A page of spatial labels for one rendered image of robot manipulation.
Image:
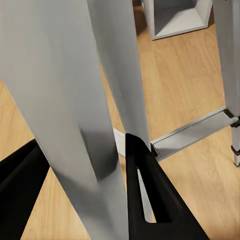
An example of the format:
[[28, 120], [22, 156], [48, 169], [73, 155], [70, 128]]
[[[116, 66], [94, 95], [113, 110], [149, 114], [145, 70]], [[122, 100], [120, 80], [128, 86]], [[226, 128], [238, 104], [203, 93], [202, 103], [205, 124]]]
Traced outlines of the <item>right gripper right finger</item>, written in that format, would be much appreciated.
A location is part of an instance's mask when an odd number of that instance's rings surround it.
[[[210, 240], [145, 142], [125, 134], [129, 240]], [[137, 167], [156, 223], [145, 220]]]

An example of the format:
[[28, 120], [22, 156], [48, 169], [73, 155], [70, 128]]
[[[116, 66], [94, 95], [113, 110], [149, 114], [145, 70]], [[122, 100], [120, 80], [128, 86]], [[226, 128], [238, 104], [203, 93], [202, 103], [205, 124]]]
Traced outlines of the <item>camera tripod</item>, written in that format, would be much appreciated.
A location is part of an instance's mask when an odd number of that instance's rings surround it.
[[113, 128], [100, 63], [125, 133], [157, 162], [230, 126], [240, 167], [240, 0], [212, 5], [225, 106], [150, 141], [133, 0], [0, 0], [0, 77], [91, 240], [129, 240], [126, 135]]

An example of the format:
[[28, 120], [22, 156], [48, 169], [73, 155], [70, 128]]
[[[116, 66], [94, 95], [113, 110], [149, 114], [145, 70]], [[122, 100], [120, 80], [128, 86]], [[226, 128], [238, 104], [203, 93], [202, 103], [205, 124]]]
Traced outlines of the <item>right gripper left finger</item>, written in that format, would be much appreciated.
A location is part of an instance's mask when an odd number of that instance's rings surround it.
[[20, 240], [50, 164], [36, 139], [0, 161], [0, 240]]

